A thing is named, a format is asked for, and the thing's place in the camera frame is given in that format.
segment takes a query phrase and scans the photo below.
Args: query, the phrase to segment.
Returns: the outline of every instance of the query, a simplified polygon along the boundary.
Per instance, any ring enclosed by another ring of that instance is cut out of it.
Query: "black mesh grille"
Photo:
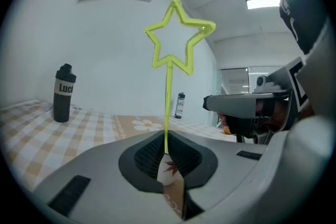
[[[173,135],[169,136],[168,149],[170,157],[182,177],[188,175],[202,162],[200,152],[183,143]]]
[[[139,149],[134,155],[135,165],[146,175],[156,179],[161,159],[164,155],[164,136]]]

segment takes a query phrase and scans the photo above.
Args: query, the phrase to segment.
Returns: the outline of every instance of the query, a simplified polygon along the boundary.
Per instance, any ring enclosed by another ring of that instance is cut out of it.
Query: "white surface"
[[[279,7],[280,0],[247,0],[246,5],[248,9]]]
[[[192,224],[222,223],[221,220],[225,219],[225,223],[256,223],[254,218],[244,219],[243,221],[239,220],[245,216],[246,211],[251,208],[253,204],[257,203],[260,196],[271,184],[278,167],[282,153],[281,149],[283,148],[286,137],[286,133],[277,133],[273,136],[262,158],[237,188],[222,199],[216,206],[202,213],[199,218],[189,220],[189,222]]]
[[[214,53],[220,69],[283,66],[299,56],[305,58],[292,33],[267,33],[225,39],[215,43]]]
[[[267,32],[289,32],[280,18],[279,8],[248,10],[246,0],[186,0],[190,9],[211,19],[217,30],[213,41]]]
[[[27,105],[27,104],[31,104],[31,103],[35,103],[35,102],[38,102],[38,100],[37,99],[33,99],[33,100],[29,100],[29,101],[24,101],[24,102],[21,102],[21,103],[12,104],[12,105],[0,108],[0,111],[6,110],[6,109],[12,109],[12,108],[15,108],[17,106]]]
[[[52,103],[56,71],[69,63],[77,75],[72,103],[119,115],[163,115],[166,69],[152,68],[153,44],[143,30],[162,20],[171,0],[77,1],[16,0],[1,40],[1,106],[34,98]],[[193,33],[174,18],[158,33],[161,56],[184,59]],[[172,114],[178,93],[185,92],[183,117],[212,121],[202,105],[215,92],[216,69],[208,44],[200,42],[193,76],[174,68]]]

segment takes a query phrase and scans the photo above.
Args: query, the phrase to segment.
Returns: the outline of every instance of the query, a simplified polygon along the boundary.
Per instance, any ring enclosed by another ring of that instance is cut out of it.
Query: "gray plastic device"
[[[85,151],[48,176],[27,196],[57,223],[281,222],[310,195],[333,154],[335,43],[332,26],[326,22],[313,54],[297,74],[316,115],[299,121],[288,132],[276,133],[268,145],[231,143],[178,133],[211,150],[218,160],[211,178],[202,187],[188,190],[190,200],[203,212],[187,221],[169,208],[162,194],[133,187],[118,167],[123,152],[155,133]],[[241,151],[261,154],[261,157],[240,156]],[[49,204],[78,175],[89,178],[90,182],[65,217]]]
[[[302,59],[298,57],[279,70],[258,77],[253,94],[210,95],[204,99],[203,107],[231,117],[249,119],[241,121],[241,124],[247,124],[249,128],[236,135],[253,138],[256,144],[268,144],[276,132],[289,130],[297,122],[299,112],[308,103],[308,97],[296,79],[302,67]],[[256,115],[256,104],[270,99],[288,99],[285,120],[277,131],[258,128],[259,120],[264,116]]]

